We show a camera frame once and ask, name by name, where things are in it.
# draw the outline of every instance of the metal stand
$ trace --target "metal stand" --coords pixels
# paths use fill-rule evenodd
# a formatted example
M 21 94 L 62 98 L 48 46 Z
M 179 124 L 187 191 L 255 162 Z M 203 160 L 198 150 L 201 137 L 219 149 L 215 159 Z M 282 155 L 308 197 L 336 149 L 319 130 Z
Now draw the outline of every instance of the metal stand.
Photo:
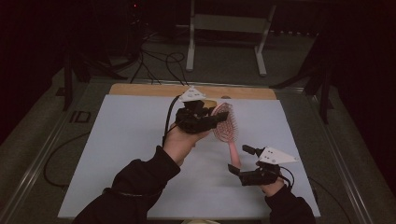
M 254 48 L 254 52 L 256 54 L 257 65 L 259 67 L 259 75 L 262 77 L 267 75 L 264 59 L 262 57 L 262 49 L 264 48 L 265 40 L 271 27 L 271 21 L 274 17 L 276 6 L 271 6 L 271 10 L 266 19 L 195 14 L 194 6 L 195 0 L 191 0 L 190 44 L 186 66 L 186 70 L 188 72 L 191 72 L 194 66 L 194 32 L 195 29 L 202 29 L 262 34 L 262 40 L 260 44 Z

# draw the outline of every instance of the person's right hand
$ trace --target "person's right hand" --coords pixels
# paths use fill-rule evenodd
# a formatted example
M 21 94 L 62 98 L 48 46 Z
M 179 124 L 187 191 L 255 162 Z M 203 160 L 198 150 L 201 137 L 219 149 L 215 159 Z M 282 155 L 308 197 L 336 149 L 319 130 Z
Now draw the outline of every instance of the person's right hand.
M 278 177 L 275 183 L 269 185 L 259 185 L 267 197 L 275 195 L 280 189 L 283 188 L 285 182 L 282 178 Z

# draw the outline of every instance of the black jacket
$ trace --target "black jacket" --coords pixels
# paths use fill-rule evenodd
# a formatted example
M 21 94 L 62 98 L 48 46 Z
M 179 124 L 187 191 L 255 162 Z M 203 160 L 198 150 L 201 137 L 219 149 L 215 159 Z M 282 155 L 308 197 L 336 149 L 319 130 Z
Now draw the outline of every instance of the black jacket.
M 167 181 L 179 172 L 177 164 L 157 147 L 151 160 L 135 160 L 124 167 L 114 178 L 111 189 L 88 204 L 73 223 L 146 223 L 148 210 L 161 196 Z M 271 223 L 315 223 L 305 200 L 296 198 L 286 188 L 265 201 L 272 209 Z

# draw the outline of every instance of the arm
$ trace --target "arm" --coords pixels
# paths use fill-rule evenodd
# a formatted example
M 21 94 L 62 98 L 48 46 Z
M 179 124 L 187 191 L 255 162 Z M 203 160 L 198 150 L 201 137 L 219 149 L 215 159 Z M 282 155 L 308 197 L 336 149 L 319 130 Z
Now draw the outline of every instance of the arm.
M 148 210 L 161 196 L 167 181 L 180 172 L 184 158 L 205 136 L 207 133 L 187 134 L 174 128 L 163 149 L 157 147 L 149 161 L 134 160 L 124 167 L 114 178 L 111 189 L 87 205 L 73 223 L 145 222 Z
M 279 178 L 274 184 L 261 185 L 265 201 L 271 208 L 272 224 L 316 223 L 311 207 L 303 198 L 294 196 Z

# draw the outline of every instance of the white metal leg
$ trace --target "white metal leg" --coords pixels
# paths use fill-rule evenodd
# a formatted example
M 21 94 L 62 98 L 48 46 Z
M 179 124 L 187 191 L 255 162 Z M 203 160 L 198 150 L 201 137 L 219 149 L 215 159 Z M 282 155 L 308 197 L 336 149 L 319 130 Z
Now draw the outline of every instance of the white metal leg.
M 190 44 L 189 52 L 187 53 L 186 71 L 191 72 L 194 68 L 194 54 L 195 54 L 195 13 L 194 13 L 195 0 L 191 0 L 191 17 L 190 17 Z
M 259 46 L 256 46 L 254 48 L 254 53 L 256 54 L 257 66 L 259 67 L 259 75 L 261 77 L 267 76 L 267 70 L 265 69 L 264 58 L 262 57 L 262 49 L 264 48 L 265 40 L 267 39 L 267 36 L 270 31 L 271 21 L 272 18 L 274 17 L 275 9 L 276 6 L 271 7 L 271 11 L 268 15 L 267 23 L 265 24 L 264 29 L 262 31 L 262 41 L 260 42 Z

